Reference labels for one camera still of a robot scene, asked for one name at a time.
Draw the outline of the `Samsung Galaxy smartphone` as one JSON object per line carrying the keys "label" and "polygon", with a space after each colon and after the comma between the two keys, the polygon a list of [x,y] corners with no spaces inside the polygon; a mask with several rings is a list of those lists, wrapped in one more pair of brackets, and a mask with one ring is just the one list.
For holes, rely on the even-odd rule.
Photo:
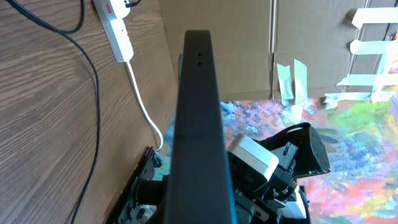
{"label": "Samsung Galaxy smartphone", "polygon": [[164,222],[237,223],[209,31],[186,31],[179,77]]}

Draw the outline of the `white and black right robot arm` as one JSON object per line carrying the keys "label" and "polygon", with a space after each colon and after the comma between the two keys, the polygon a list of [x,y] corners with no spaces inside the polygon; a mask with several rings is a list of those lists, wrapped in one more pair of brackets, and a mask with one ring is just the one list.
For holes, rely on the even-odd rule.
{"label": "white and black right robot arm", "polygon": [[295,124],[259,144],[279,159],[259,202],[270,213],[266,223],[310,223],[305,187],[297,180],[331,171],[317,130],[310,123]]}

